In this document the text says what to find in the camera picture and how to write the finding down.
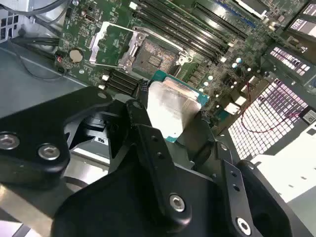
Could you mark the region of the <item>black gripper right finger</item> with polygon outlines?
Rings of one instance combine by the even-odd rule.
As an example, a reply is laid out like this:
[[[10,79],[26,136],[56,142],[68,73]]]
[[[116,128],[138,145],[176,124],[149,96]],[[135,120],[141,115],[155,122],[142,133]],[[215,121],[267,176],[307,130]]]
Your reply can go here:
[[[184,130],[194,170],[213,180],[220,197],[220,222],[231,237],[306,237],[308,229],[251,162],[234,162],[198,112]]]

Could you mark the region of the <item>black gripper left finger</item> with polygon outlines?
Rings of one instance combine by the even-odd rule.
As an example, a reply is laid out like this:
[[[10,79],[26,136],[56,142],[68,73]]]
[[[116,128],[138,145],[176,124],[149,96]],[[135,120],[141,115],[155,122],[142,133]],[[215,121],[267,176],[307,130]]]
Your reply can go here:
[[[142,110],[137,100],[114,101],[90,86],[5,116],[0,120],[0,181],[38,190],[56,187],[70,163],[70,146],[83,141],[80,128],[92,115],[115,127],[110,150],[122,160],[129,147],[128,113]]]

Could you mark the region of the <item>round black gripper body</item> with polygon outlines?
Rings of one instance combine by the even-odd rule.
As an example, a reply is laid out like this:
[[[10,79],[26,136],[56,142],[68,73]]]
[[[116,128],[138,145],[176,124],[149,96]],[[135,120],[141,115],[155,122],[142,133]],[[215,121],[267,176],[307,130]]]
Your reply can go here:
[[[219,187],[176,166],[146,111],[129,111],[129,147],[118,168],[70,196],[55,237],[227,237]]]

